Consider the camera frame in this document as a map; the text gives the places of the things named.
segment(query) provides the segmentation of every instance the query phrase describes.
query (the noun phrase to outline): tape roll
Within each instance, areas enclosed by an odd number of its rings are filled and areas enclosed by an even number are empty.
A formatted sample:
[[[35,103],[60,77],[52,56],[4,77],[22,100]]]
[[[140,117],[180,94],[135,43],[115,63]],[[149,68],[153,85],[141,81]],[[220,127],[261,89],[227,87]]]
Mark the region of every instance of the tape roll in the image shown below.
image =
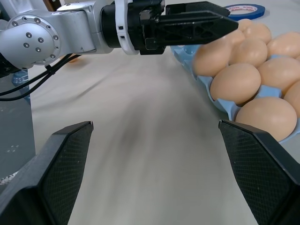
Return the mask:
[[[229,18],[236,21],[241,19],[253,20],[263,16],[266,11],[266,8],[264,6],[255,5],[255,4],[237,4],[237,5],[226,6],[225,8],[227,8],[230,11]],[[244,14],[231,14],[231,12],[241,11],[241,10],[246,10],[250,12]]]

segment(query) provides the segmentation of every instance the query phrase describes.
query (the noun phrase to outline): metal bolt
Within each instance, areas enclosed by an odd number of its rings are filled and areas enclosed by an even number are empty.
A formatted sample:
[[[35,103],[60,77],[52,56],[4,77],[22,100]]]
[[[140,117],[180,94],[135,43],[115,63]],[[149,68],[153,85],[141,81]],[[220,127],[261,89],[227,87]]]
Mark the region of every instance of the metal bolt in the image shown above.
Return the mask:
[[[28,38],[32,38],[32,34],[31,34],[31,33],[29,33],[29,32],[27,32],[27,33],[26,33],[26,37],[28,37]]]
[[[34,18],[34,21],[35,21],[36,23],[41,23],[41,20],[40,20],[39,18]]]

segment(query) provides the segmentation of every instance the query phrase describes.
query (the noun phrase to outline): white table surface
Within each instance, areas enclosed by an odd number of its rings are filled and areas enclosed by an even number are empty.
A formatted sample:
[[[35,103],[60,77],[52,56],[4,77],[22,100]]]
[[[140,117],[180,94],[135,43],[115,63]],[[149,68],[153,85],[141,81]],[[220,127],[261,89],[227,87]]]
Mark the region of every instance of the white table surface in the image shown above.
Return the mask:
[[[274,36],[300,30],[300,0],[246,3],[267,8],[259,20]],[[34,67],[30,76],[43,70]],[[157,56],[126,56],[120,49],[83,56],[31,99],[37,151],[53,132],[94,122],[70,225],[257,224],[230,167],[218,129],[222,114],[169,48]],[[297,144],[285,147],[299,159]]]

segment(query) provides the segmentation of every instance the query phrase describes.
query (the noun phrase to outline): brown egg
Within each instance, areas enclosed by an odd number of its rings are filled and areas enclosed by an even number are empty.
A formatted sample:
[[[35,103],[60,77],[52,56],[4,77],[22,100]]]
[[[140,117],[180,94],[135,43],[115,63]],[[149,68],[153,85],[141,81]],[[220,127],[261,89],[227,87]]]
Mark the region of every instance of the brown egg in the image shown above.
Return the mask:
[[[297,117],[300,118],[300,81],[294,83],[294,85],[287,91],[284,100],[294,107]]]
[[[231,54],[231,45],[220,38],[202,45],[193,60],[193,70],[198,76],[215,76],[227,66]]]
[[[278,97],[263,97],[245,104],[235,121],[264,130],[279,142],[293,132],[297,115],[287,101]]]
[[[275,58],[266,61],[258,71],[262,77],[262,84],[281,89],[283,94],[298,80],[300,80],[300,63],[288,57]]]
[[[300,55],[300,34],[288,32],[279,35],[268,43],[268,56],[287,55],[296,58]]]
[[[212,80],[210,94],[218,98],[241,104],[252,98],[261,85],[258,70],[247,63],[238,63],[221,70]]]
[[[72,62],[76,62],[78,60],[78,58],[76,58],[76,59],[73,59],[73,60],[71,60],[69,63],[72,63]]]
[[[249,20],[249,19],[239,20],[239,27],[238,27],[238,29],[241,30],[241,31],[244,31],[251,24],[252,24],[252,21]]]
[[[263,23],[253,23],[244,30],[244,35],[246,38],[259,38],[263,40],[266,44],[272,39],[272,34],[270,29]]]
[[[242,31],[235,30],[225,35],[223,38],[229,41],[229,43],[231,43],[232,46],[235,46],[235,45],[239,45],[240,43],[243,42],[243,40],[245,40],[245,35]]]
[[[249,38],[233,49],[229,65],[242,62],[258,67],[267,60],[267,57],[266,43],[258,38]]]

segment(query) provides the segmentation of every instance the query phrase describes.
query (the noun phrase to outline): blue egg carton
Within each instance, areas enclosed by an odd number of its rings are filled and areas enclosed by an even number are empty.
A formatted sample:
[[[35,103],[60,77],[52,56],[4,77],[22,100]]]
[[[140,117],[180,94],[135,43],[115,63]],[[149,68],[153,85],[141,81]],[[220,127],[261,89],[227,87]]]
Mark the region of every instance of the blue egg carton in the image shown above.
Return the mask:
[[[210,76],[197,76],[193,72],[192,61],[193,61],[193,57],[199,47],[200,47],[200,45],[171,46],[171,51],[172,51],[174,57],[193,76],[195,81],[198,84],[205,86],[205,88],[207,90],[207,94],[208,94],[210,100],[212,101],[212,103],[214,104],[214,106],[216,108],[218,108],[219,110],[227,113],[229,120],[233,121],[233,120],[235,120],[235,117],[236,117],[238,111],[240,110],[240,107],[237,106],[233,101],[227,101],[227,100],[223,100],[223,99],[217,99],[216,101],[214,101],[210,95],[210,84],[211,84],[213,78]],[[278,57],[282,57],[282,56],[281,55],[272,55],[270,57],[270,59],[278,58]],[[281,98],[281,95],[282,94],[281,94],[280,89],[261,85],[255,98],[271,97],[271,96]],[[300,118],[298,118],[297,125],[296,125],[296,128],[294,129],[294,131],[286,139],[283,139],[279,143],[286,142],[287,140],[295,137],[299,133],[300,133]]]

